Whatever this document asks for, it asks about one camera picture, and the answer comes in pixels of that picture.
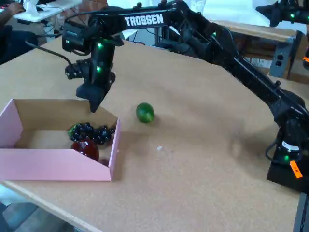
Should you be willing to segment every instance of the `box flap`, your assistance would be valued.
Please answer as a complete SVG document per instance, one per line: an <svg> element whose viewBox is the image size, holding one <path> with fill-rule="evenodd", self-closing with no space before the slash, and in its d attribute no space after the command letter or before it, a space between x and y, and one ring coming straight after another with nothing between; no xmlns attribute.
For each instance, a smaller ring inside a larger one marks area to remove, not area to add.
<svg viewBox="0 0 309 232"><path fill-rule="evenodd" d="M25 130L67 130L79 122L98 127L114 125L117 117L100 107L90 112L89 101L62 99L14 99Z"/></svg>

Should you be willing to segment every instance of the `desk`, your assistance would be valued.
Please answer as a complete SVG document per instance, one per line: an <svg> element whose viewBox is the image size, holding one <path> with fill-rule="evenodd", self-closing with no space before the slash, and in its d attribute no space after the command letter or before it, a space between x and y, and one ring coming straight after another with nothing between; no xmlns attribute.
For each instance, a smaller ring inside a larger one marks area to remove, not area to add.
<svg viewBox="0 0 309 232"><path fill-rule="evenodd" d="M45 47L80 59L61 39ZM39 50L1 65L0 108L10 98L75 99L81 80L67 80L66 66ZM293 230L299 194L266 180L278 127L263 102L221 67L140 44L117 48L113 70L102 106L122 121L115 180L3 185L86 232ZM308 103L308 86L282 87ZM141 102L154 107L153 124L137 121Z"/></svg>
<svg viewBox="0 0 309 232"><path fill-rule="evenodd" d="M39 11L38 15L32 15L28 12L22 12L22 13L14 15L14 18L37 23L49 17L55 16L59 14L60 12L65 11L69 8L72 8L81 3L82 3L82 0L58 0L58 1L48 3L46 5L42 5L42 4L38 5L39 7L42 7L42 9L44 9L44 11Z"/></svg>

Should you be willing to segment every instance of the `lime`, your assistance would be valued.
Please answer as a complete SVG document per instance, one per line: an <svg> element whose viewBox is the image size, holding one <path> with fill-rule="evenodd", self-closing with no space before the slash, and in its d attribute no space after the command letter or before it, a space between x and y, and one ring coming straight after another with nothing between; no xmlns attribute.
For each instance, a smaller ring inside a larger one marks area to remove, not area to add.
<svg viewBox="0 0 309 232"><path fill-rule="evenodd" d="M140 122L149 123L154 120L155 112L150 104L143 102L137 106L136 116Z"/></svg>

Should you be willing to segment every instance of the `pink cardboard box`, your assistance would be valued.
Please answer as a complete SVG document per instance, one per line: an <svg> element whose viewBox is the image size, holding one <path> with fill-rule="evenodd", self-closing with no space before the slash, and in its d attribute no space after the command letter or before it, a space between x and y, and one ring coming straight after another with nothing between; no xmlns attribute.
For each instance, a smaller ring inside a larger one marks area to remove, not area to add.
<svg viewBox="0 0 309 232"><path fill-rule="evenodd" d="M70 148L67 130L80 122L115 127L99 162ZM12 99L0 114L0 181L111 181L119 136L119 119L102 107L90 113L88 101Z"/></svg>

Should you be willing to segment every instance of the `black cable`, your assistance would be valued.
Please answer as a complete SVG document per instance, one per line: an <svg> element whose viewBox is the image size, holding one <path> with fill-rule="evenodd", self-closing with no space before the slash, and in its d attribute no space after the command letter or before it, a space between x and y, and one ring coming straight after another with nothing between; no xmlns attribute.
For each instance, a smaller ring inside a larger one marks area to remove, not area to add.
<svg viewBox="0 0 309 232"><path fill-rule="evenodd" d="M137 31L137 32L139 32L139 31ZM135 41L135 38L136 38L137 32L135 33L135 36L134 36L133 42Z"/></svg>
<svg viewBox="0 0 309 232"><path fill-rule="evenodd" d="M279 161L273 159L272 157L269 156L269 151L278 143L277 140L275 140L268 148L266 148L266 151L265 151L265 156L267 159L269 159L271 162L273 163L280 163Z"/></svg>
<svg viewBox="0 0 309 232"><path fill-rule="evenodd" d="M88 27L87 25L86 25L86 23L80 18L80 16L79 15L77 15L77 17L79 18L79 20L85 25L85 27Z"/></svg>
<svg viewBox="0 0 309 232"><path fill-rule="evenodd" d="M59 54L59 53L57 53L57 52L53 52L53 51L51 51L51 50L48 50L48 49L46 49L46 48L43 48L43 47L39 47L39 46L37 46L37 45L34 45L34 44L28 42L27 40L25 40L25 43L26 43L28 46L32 47L32 48L37 48L37 49L39 49L39 50L41 50L41 51L44 51L44 52L50 53L50 54L52 54L52 55L55 55L55 56L57 56L57 57L63 58L63 59L71 66L72 70L74 70L74 67L73 67L71 61L70 61L68 58L66 58L65 56L63 56L63 55L61 55L61 54Z"/></svg>
<svg viewBox="0 0 309 232"><path fill-rule="evenodd" d="M147 28L145 28L146 29L146 31L148 31L148 33L150 33L150 34L152 34L152 35L156 35L156 34L154 34L154 33L152 33L151 31L149 31Z"/></svg>
<svg viewBox="0 0 309 232"><path fill-rule="evenodd" d="M77 16L79 16L79 15L93 15L93 14L96 14L96 13L100 13L101 11L88 11L88 12L80 12L80 13L77 13L77 14L74 14L74 15L71 15L71 16L69 16L69 17L67 17L65 20L64 20L64 22L66 23L69 19L71 19L71 18L74 18L74 17L77 17Z"/></svg>
<svg viewBox="0 0 309 232"><path fill-rule="evenodd" d="M60 36L61 33L57 33L54 35L36 35L38 38L45 38L45 37L56 37L56 36Z"/></svg>

